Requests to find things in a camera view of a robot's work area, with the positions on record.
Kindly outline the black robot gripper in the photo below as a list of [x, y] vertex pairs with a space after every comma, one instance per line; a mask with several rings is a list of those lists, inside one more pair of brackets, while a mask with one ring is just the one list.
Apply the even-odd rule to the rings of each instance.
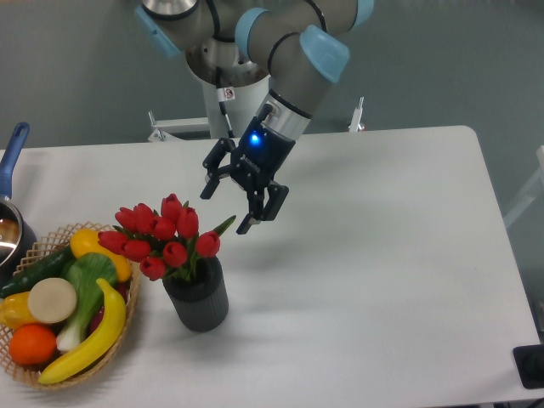
[[[290, 191], [286, 185], [272, 181], [295, 141], [264, 125], [271, 112], [272, 105], [265, 104], [251, 120], [237, 147], [233, 139], [221, 138], [202, 163], [207, 170], [206, 185], [200, 194], [202, 200], [209, 200], [220, 180], [229, 174], [246, 192], [248, 213], [236, 230], [238, 235], [246, 234], [263, 221], [274, 221]], [[230, 164], [221, 167], [221, 161], [229, 153]]]

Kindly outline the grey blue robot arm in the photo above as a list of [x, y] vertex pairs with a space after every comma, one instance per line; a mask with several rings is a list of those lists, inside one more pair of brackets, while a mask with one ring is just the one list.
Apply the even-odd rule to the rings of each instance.
[[165, 55], [183, 55], [204, 93], [216, 144], [204, 159], [210, 198], [224, 178], [245, 192], [238, 228], [275, 219], [289, 189], [275, 175], [350, 58], [339, 36], [371, 1], [143, 1], [136, 17]]

